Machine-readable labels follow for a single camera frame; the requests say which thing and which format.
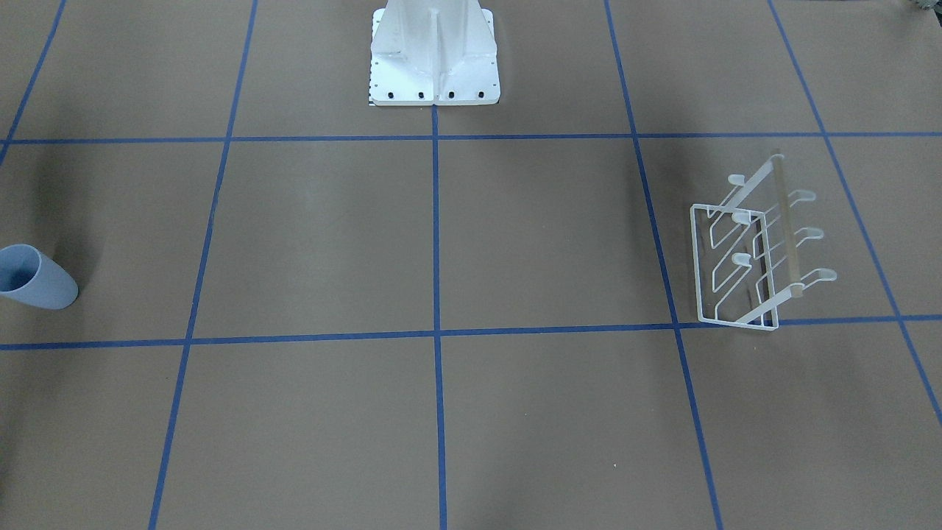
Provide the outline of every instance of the white wire rack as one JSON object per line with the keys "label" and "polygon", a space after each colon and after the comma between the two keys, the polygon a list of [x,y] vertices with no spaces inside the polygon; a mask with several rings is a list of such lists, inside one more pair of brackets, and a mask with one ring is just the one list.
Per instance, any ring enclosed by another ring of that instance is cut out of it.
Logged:
{"label": "white wire rack", "polygon": [[[753,176],[729,175],[733,189],[718,205],[690,207],[697,317],[701,322],[772,331],[778,307],[819,282],[837,279],[831,269],[801,272],[798,249],[821,240],[824,232],[792,228],[792,209],[817,195],[786,191],[783,161],[776,153]],[[740,207],[767,176],[773,176],[777,202],[756,210]],[[775,277],[786,276],[777,290]]]}

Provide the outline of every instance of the light blue plastic cup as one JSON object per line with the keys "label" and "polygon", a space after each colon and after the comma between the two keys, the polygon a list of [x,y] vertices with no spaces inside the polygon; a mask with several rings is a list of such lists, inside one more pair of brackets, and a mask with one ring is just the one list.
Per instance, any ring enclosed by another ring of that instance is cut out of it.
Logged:
{"label": "light blue plastic cup", "polygon": [[0,296],[43,309],[68,307],[78,285],[49,256],[26,244],[0,249]]}

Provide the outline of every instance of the gray floor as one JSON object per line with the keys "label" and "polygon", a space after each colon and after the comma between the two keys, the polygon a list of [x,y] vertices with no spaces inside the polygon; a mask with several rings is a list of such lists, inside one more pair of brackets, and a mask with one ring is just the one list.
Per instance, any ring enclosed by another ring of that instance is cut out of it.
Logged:
{"label": "gray floor", "polygon": [[[942,525],[932,13],[484,6],[500,104],[389,109],[380,0],[0,3],[0,246],[81,287],[0,299],[0,528]],[[773,149],[840,277],[700,324]]]}

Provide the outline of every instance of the horizontal blue line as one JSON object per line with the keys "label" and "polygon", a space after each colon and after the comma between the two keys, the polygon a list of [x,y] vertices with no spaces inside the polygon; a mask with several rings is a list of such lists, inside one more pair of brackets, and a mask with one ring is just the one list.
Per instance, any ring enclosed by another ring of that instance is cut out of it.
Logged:
{"label": "horizontal blue line", "polygon": [[88,342],[28,342],[0,344],[0,351],[22,352],[29,350],[78,350],[86,348],[137,348],[143,346],[183,346],[186,339],[152,340],[91,340]]}
{"label": "horizontal blue line", "polygon": [[[639,133],[642,139],[671,138],[805,138],[821,137],[820,132],[717,132],[717,133]],[[900,132],[828,132],[831,137],[844,138],[931,138],[942,137],[942,131],[900,131]],[[574,133],[574,134],[453,134],[440,135],[442,141],[473,140],[622,140],[630,139],[630,133]],[[158,137],[158,138],[52,138],[0,140],[4,145],[81,145],[104,143],[222,143],[223,136],[194,137]],[[431,135],[375,135],[375,136],[233,136],[230,141],[237,142],[279,142],[279,141],[430,141]]]}
{"label": "horizontal blue line", "polygon": [[[903,315],[902,319],[908,322],[936,322],[942,321],[942,314]],[[891,323],[897,318],[892,315],[873,317],[834,317],[822,319],[788,319],[781,320],[783,326],[801,325],[827,325],[843,323]],[[726,327],[715,323],[689,322],[678,323],[680,329],[706,329]],[[540,335],[553,333],[604,333],[617,331],[656,331],[674,329],[670,323],[627,323],[607,325],[556,325],[534,327],[481,327],[443,329],[437,333],[440,337],[475,337],[486,335]],[[369,333],[323,333],[308,335],[271,335],[250,337],[206,337],[186,339],[152,339],[152,340],[92,340],[88,342],[25,342],[15,344],[0,344],[0,351],[29,351],[29,350],[72,350],[87,348],[135,348],[153,346],[183,346],[212,345],[212,344],[254,344],[266,342],[318,342],[325,340],[376,340],[376,339],[412,339],[435,337],[434,330],[414,331],[379,331]]]}

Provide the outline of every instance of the vertical blue line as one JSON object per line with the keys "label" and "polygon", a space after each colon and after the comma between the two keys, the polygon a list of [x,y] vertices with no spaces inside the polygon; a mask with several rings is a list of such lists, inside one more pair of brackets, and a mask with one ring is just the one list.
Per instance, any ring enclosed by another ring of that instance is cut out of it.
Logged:
{"label": "vertical blue line", "polygon": [[615,63],[618,66],[618,78],[622,84],[622,96],[625,98],[625,111],[628,114],[628,125],[631,127],[631,141],[634,144],[635,158],[638,161],[638,172],[641,175],[642,188],[644,190],[644,203],[647,205],[648,218],[651,222],[651,232],[654,236],[655,248],[658,251],[660,276],[661,280],[664,282],[664,292],[667,296],[667,307],[671,312],[671,325],[674,329],[674,341],[677,344],[677,353],[680,357],[680,367],[684,374],[684,384],[687,387],[687,399],[690,402],[690,415],[693,418],[693,429],[696,433],[697,445],[700,448],[700,460],[704,468],[706,488],[709,492],[710,504],[713,508],[713,521],[716,523],[717,530],[723,530],[723,516],[720,513],[720,502],[717,497],[716,486],[713,482],[713,470],[709,463],[707,441],[704,438],[703,426],[700,422],[700,408],[697,406],[697,398],[693,390],[693,380],[690,377],[690,366],[687,363],[687,352],[684,348],[684,340],[680,331],[680,323],[677,319],[677,308],[674,304],[674,293],[671,290],[671,278],[667,273],[667,264],[664,260],[664,247],[661,244],[660,232],[658,231],[658,219],[655,216],[654,202],[651,199],[651,188],[648,185],[647,172],[644,169],[641,140],[638,136],[638,128],[635,126],[635,113],[631,107],[631,97],[628,94],[628,84],[625,80],[625,67],[622,63],[622,52],[618,47],[618,37],[615,33],[615,23],[611,16],[611,5],[609,0],[604,0],[604,2],[606,16],[609,20],[611,48],[615,54]]}
{"label": "vertical blue line", "polygon": [[435,337],[435,417],[438,426],[438,526],[448,528],[445,462],[445,391],[442,376],[442,303],[438,209],[438,107],[431,107],[431,215],[432,215],[432,311]]}
{"label": "vertical blue line", "polygon": [[216,208],[219,205],[219,191],[222,189],[222,179],[226,172],[226,162],[229,158],[229,147],[232,143],[233,128],[236,123],[239,93],[242,90],[242,79],[245,76],[246,63],[249,60],[249,48],[252,45],[252,30],[255,26],[255,13],[258,10],[258,0],[252,0],[252,12],[249,14],[248,28],[245,34],[245,43],[242,46],[242,59],[239,63],[238,76],[235,79],[233,90],[233,103],[229,111],[229,123],[226,127],[226,140],[222,145],[222,154],[219,158],[219,171],[216,175],[216,187],[213,189],[213,200],[209,208],[209,219],[206,221],[206,233],[203,238],[203,252],[200,256],[200,269],[196,274],[196,286],[193,288],[193,301],[187,322],[186,344],[180,355],[180,369],[177,372],[176,387],[173,390],[171,414],[167,422],[167,436],[164,438],[164,451],[160,458],[160,469],[157,473],[157,483],[154,488],[154,503],[151,506],[149,530],[157,527],[157,518],[160,515],[160,501],[163,499],[164,484],[167,479],[167,468],[170,465],[173,434],[176,430],[177,413],[180,410],[180,399],[183,397],[184,381],[187,377],[187,364],[189,362],[190,342],[193,340],[193,330],[196,327],[196,316],[200,307],[200,296],[203,293],[203,278],[206,273],[206,263],[209,260],[209,247],[213,239],[213,224],[216,220]]}
{"label": "vertical blue line", "polygon": [[788,34],[785,31],[785,26],[782,24],[782,19],[778,16],[778,10],[775,8],[774,2],[772,0],[766,0],[766,2],[769,4],[772,18],[775,19],[775,25],[778,26],[778,31],[782,35],[782,42],[785,43],[785,48],[788,50],[788,56],[791,58],[791,65],[795,69],[795,74],[798,75],[798,79],[802,83],[804,96],[808,100],[808,105],[811,106],[811,112],[815,116],[815,121],[818,122],[818,129],[820,129],[821,135],[824,138],[824,144],[827,146],[827,151],[831,156],[831,161],[834,163],[834,168],[837,171],[837,177],[840,179],[840,185],[844,189],[844,195],[847,196],[847,202],[851,206],[851,212],[853,212],[853,217],[857,221],[857,227],[860,229],[860,233],[864,237],[864,243],[867,245],[867,251],[870,253],[870,259],[873,261],[873,266],[877,270],[877,275],[880,276],[880,282],[883,284],[884,292],[886,293],[886,299],[889,300],[890,307],[893,309],[893,315],[896,317],[897,325],[900,327],[902,338],[906,342],[906,347],[909,349],[909,355],[913,358],[913,363],[916,365],[916,371],[919,375],[919,379],[922,381],[922,387],[925,389],[926,395],[929,397],[929,403],[933,408],[933,412],[935,413],[935,419],[939,422],[939,425],[942,426],[942,408],[939,407],[939,402],[935,397],[933,386],[929,382],[929,377],[926,375],[926,371],[922,366],[922,361],[919,359],[916,346],[913,344],[913,340],[909,336],[909,329],[906,327],[906,322],[900,313],[900,307],[896,303],[896,297],[893,295],[893,290],[889,287],[889,280],[886,278],[883,265],[881,265],[880,259],[877,257],[876,247],[873,245],[873,241],[870,239],[867,226],[864,224],[864,218],[860,214],[860,210],[857,208],[857,202],[853,199],[851,186],[847,182],[847,178],[844,175],[844,170],[840,166],[840,161],[837,160],[837,153],[834,150],[834,145],[831,143],[830,135],[828,134],[827,129],[824,128],[824,120],[821,118],[820,112],[818,112],[818,105],[815,103],[815,99],[811,95],[811,90],[808,88],[808,83],[804,79],[802,68],[798,65],[798,59],[795,57],[795,52],[791,47],[791,42],[788,40]]}
{"label": "vertical blue line", "polygon": [[40,59],[36,61],[36,68],[33,69],[33,75],[29,77],[29,83],[26,84],[26,90],[23,92],[23,98],[20,100],[20,106],[16,109],[16,115],[13,116],[13,123],[9,126],[7,140],[4,142],[3,148],[0,148],[0,166],[3,165],[4,159],[7,158],[9,142],[13,140],[13,136],[16,134],[16,129],[20,126],[20,120],[23,118],[24,111],[26,111],[26,104],[29,102],[29,96],[33,93],[33,87],[36,86],[36,80],[40,77],[40,70],[42,70],[42,65],[46,62],[46,55],[49,54],[49,48],[53,45],[53,39],[56,37],[59,21],[62,20],[62,11],[65,10],[65,2],[66,0],[61,0],[59,2],[59,7],[56,11],[56,18],[53,19],[53,26],[49,29],[49,35],[46,37],[46,44],[44,44],[42,47]]}

